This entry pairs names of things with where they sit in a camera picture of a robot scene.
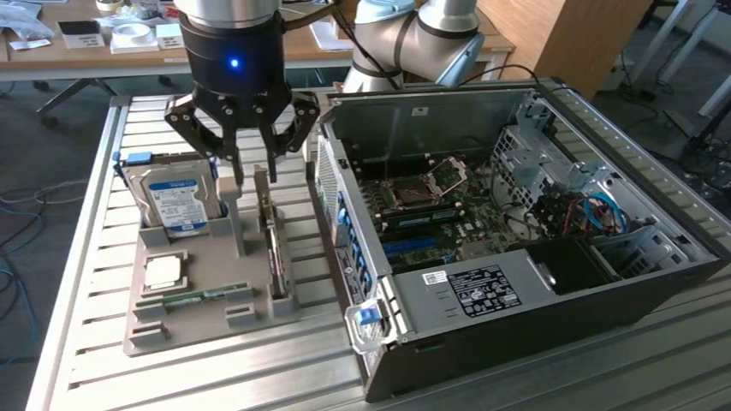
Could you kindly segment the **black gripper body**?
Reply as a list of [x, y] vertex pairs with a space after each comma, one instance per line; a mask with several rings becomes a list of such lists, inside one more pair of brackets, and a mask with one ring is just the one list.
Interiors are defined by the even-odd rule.
[[195, 101], [211, 118], [238, 128], [258, 126], [258, 105], [274, 122], [290, 104], [282, 25], [281, 14], [246, 28], [206, 27], [181, 16]]

